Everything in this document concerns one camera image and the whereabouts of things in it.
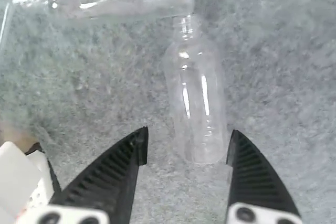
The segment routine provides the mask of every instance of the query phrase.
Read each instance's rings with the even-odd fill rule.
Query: gray carpet
[[[336,223],[335,1],[196,0],[222,53],[228,128],[260,148],[307,224]],[[1,117],[39,135],[62,187],[147,125],[131,223],[223,223],[224,161],[195,167],[174,150],[161,65],[171,27],[17,12],[0,61]]]

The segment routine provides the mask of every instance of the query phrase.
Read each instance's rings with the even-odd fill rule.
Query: screw
[[[99,221],[94,217],[89,217],[82,220],[80,224],[99,224]]]
[[[287,220],[287,219],[280,219],[277,222],[278,224],[294,224],[294,222]]]
[[[40,219],[39,224],[57,224],[59,218],[60,216],[58,213],[50,212]]]
[[[237,210],[236,215],[237,215],[237,218],[239,220],[243,220],[245,222],[251,223],[251,222],[254,222],[256,220],[256,215],[254,214],[254,212],[247,207],[239,208]]]

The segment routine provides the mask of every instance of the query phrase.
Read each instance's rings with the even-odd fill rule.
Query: white object
[[[93,218],[97,220],[97,222],[87,222],[87,223],[97,223],[97,224],[110,223],[108,215],[101,210],[66,207],[59,205],[47,205],[44,207],[28,210],[24,215],[22,215],[18,219],[17,224],[38,224],[43,218],[47,217],[48,214],[53,214],[58,221],[54,222],[50,221],[46,223],[77,224],[81,223],[87,218]]]
[[[26,208],[34,208],[47,205],[54,194],[53,181],[50,175],[48,160],[44,153],[34,151],[29,154],[28,159],[41,171],[42,178],[36,189],[31,194]]]
[[[257,224],[277,224],[279,220],[288,220],[293,224],[302,224],[302,220],[288,212],[278,211],[270,208],[254,206],[245,203],[235,203],[233,204],[229,210],[227,215],[227,224],[246,224],[247,222],[243,220],[239,220],[237,218],[237,211],[239,208],[248,208],[255,215],[255,221],[251,223]]]
[[[0,147],[0,174],[0,220],[12,224],[40,181],[41,172],[15,144],[5,142]]]

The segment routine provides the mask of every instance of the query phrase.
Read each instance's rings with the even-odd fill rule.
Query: bottle neck
[[[195,15],[174,18],[174,37],[178,41],[189,41],[201,36],[201,23]]]

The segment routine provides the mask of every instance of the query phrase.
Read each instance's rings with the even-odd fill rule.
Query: floor
[[[228,129],[264,153],[307,224],[336,223],[335,0],[196,0],[225,69]],[[223,223],[224,161],[176,154],[161,59],[172,20],[55,23],[16,13],[0,61],[3,120],[34,131],[65,187],[105,149],[150,130],[131,223]]]

